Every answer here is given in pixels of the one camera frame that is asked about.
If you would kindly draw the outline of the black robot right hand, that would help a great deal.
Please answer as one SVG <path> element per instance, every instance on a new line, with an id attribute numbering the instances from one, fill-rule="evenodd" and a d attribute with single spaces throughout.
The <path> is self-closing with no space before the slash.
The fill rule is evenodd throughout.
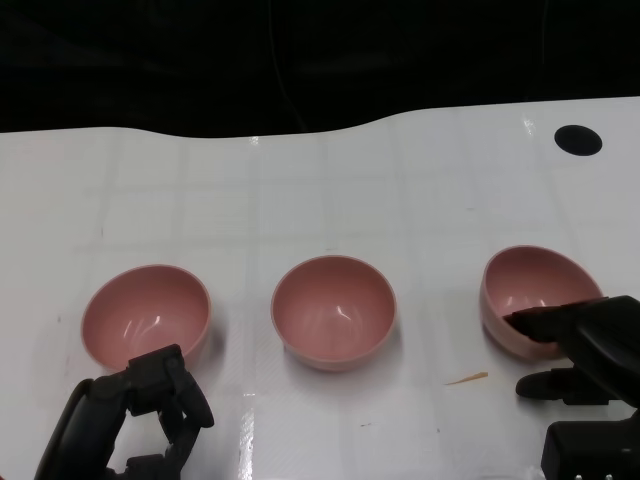
<path id="1" fill-rule="evenodd" d="M 507 317 L 516 331 L 539 343 L 556 343 L 573 362 L 521 378 L 516 394 L 567 405 L 639 407 L 639 301 L 602 297 L 554 307 L 534 307 Z"/>

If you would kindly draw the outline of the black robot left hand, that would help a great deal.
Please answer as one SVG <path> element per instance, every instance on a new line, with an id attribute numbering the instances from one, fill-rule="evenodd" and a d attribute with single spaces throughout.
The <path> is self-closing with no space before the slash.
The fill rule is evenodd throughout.
<path id="1" fill-rule="evenodd" d="M 108 467 L 127 414 L 157 413 L 165 453 Z M 136 357 L 121 372 L 86 379 L 73 390 L 40 460 L 37 479 L 178 479 L 199 432 L 214 417 L 178 345 Z"/>

